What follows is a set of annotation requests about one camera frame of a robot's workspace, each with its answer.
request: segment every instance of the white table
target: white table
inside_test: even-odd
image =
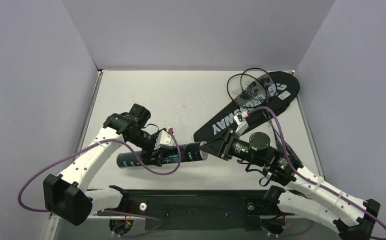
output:
[[[94,139],[106,118],[113,113],[129,112],[133,104],[139,104],[151,112],[148,123],[160,128],[171,126],[180,144],[193,142],[193,134],[215,116],[229,102],[226,82],[237,71],[146,71],[146,70],[105,70],[98,89],[83,142],[83,148]],[[314,173],[320,173],[319,162],[312,151],[312,139],[306,129],[297,99],[279,116],[286,141],[292,146],[302,162]],[[153,133],[155,128],[147,129]],[[241,137],[262,131],[271,137],[273,132],[265,123]],[[181,164],[171,175],[154,175],[140,167],[121,169],[116,164],[119,148],[96,174],[91,189],[102,189],[117,185],[124,189],[149,190],[261,190],[258,184],[262,177],[257,172],[246,173],[245,165],[235,159],[224,161],[209,156],[206,161]],[[162,167],[150,166],[160,172],[168,172],[175,164]]]

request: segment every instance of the red wire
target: red wire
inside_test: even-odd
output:
[[[131,205],[131,210],[129,210],[130,214],[132,213],[132,210],[134,210],[134,205]]]

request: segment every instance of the white wall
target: white wall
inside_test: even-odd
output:
[[[0,239],[43,237],[48,214],[22,209],[17,194],[74,152],[96,77],[60,0],[0,1]],[[42,179],[23,196],[32,207],[44,207]]]
[[[295,70],[334,0],[63,0],[100,69]]]
[[[386,1],[337,0],[297,75],[327,179],[386,223]]]

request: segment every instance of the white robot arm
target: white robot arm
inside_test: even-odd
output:
[[[77,226],[90,213],[123,205],[126,192],[120,187],[112,185],[100,190],[87,189],[98,170],[124,141],[148,151],[174,147],[174,140],[164,129],[158,131],[156,136],[141,130],[149,118],[150,112],[137,104],[129,113],[109,116],[90,144],[91,149],[57,176],[50,174],[45,178],[46,209]]]
[[[372,199],[362,200],[344,193],[323,177],[312,173],[299,159],[290,157],[291,162],[287,162],[283,152],[269,146],[269,137],[264,133],[254,133],[249,142],[240,140],[239,136],[248,127],[247,116],[246,112],[237,114],[234,117],[237,130],[223,130],[201,150],[224,160],[237,157],[241,162],[262,167],[262,174],[268,181],[275,181],[286,188],[271,186],[264,197],[280,212],[296,214],[325,225],[339,233],[343,240],[369,239],[375,221],[362,210],[377,216],[380,204]]]

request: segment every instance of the mounting bolt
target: mounting bolt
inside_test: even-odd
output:
[[[248,203],[247,204],[247,209],[250,210],[250,211],[254,210],[255,209],[255,204],[253,204],[252,202]]]

